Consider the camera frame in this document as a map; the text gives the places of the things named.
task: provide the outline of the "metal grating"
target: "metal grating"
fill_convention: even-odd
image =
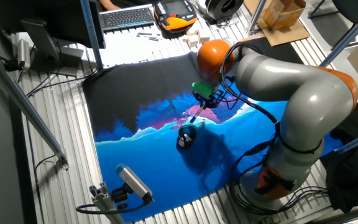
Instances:
[[[222,39],[231,37],[239,40],[247,37],[245,27],[250,21],[250,14],[245,8],[236,12],[238,23],[229,27],[214,30],[205,23],[202,18],[196,22],[198,26],[206,30],[211,39]],[[137,63],[161,58],[175,57],[187,54],[190,51],[197,52],[201,45],[189,48],[187,43],[181,39],[163,39],[158,43],[159,48],[154,50],[143,50],[140,54],[132,57],[134,52],[122,52],[118,45],[135,45],[126,41],[126,37],[138,32],[159,32],[156,26],[137,29],[110,32],[105,35],[107,49],[102,50],[105,67],[112,67],[121,63]],[[25,34],[19,34],[16,40],[23,38]],[[302,61],[307,65],[319,65],[325,58],[325,53],[313,37],[291,43]],[[82,69],[78,71],[78,77],[84,77],[95,68],[92,50],[82,45],[71,45],[70,47],[84,49],[84,62]],[[20,86],[25,93],[35,88],[47,74],[25,74]],[[49,76],[46,83],[58,83],[72,80],[72,77],[55,75]],[[40,180],[40,198],[35,188],[35,173],[31,170],[33,194],[39,223],[109,223],[104,216],[84,215],[75,211],[75,207],[85,203],[91,203],[91,195],[88,192],[90,185],[98,185],[102,181],[96,149],[94,146],[88,109],[84,94],[79,82],[64,83],[44,89],[38,92],[30,100],[49,126],[58,142],[64,147],[69,158],[69,170],[60,168],[56,158],[48,160],[37,170]],[[24,128],[29,130],[25,134],[29,164],[34,167],[38,161],[53,155],[46,143],[24,118]],[[325,186],[325,169],[318,161],[311,170],[304,186]],[[309,198],[294,209],[280,213],[261,220],[262,223],[305,223],[314,217],[319,217],[332,211],[326,198]],[[229,189],[221,188],[205,197],[199,198],[186,205],[159,213],[136,223],[250,223],[245,213],[230,198]]]

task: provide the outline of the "computer screen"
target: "computer screen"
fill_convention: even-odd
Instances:
[[[104,39],[99,1],[89,0],[99,48]],[[25,32],[22,19],[41,19],[51,37],[91,47],[80,0],[0,0],[0,25],[8,33]]]

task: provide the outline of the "blue mat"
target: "blue mat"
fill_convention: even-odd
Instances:
[[[192,100],[196,104],[192,97],[187,96],[177,98],[172,103],[175,106],[184,103],[192,108],[193,103],[189,104]],[[281,118],[286,103],[260,102],[259,105]],[[159,108],[165,108],[169,102],[159,104]],[[150,113],[156,112],[148,110],[144,113],[142,118],[151,118],[153,116]],[[203,115],[211,119],[219,116],[212,111],[203,112],[201,116]],[[122,180],[114,171],[118,164],[124,163],[153,191],[155,202],[137,212],[123,214],[125,221],[141,220],[164,212],[226,185],[234,161],[254,145],[270,139],[274,132],[273,124],[252,108],[239,110],[233,118],[221,124],[208,118],[198,118],[195,124],[198,127],[197,138],[187,150],[178,150],[176,147],[177,121],[164,124],[158,130],[140,129],[132,137],[118,141],[96,143],[103,179],[110,190],[121,187]],[[341,144],[326,136],[324,154]],[[245,157],[239,164],[238,171],[259,162],[261,158],[260,154]],[[130,207],[142,203],[136,195],[130,195],[127,202]]]

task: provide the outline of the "gray robot arm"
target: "gray robot arm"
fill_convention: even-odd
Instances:
[[[258,101],[288,101],[280,137],[258,172],[241,177],[248,200],[259,207],[278,208],[278,199],[293,192],[306,180],[310,167],[324,150],[324,136],[343,121],[357,102],[354,80],[341,72],[282,62],[251,49],[242,50],[235,82],[244,95]],[[292,182],[292,188],[275,185],[271,177]]]
[[[268,58],[251,49],[242,54],[236,72],[238,90],[258,101],[288,101],[280,132],[289,146],[301,151],[316,148],[352,111],[351,90],[332,73]]]

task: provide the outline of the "orange handheld device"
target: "orange handheld device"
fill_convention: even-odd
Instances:
[[[193,5],[187,0],[168,0],[154,3],[157,23],[170,32],[183,32],[197,20]]]

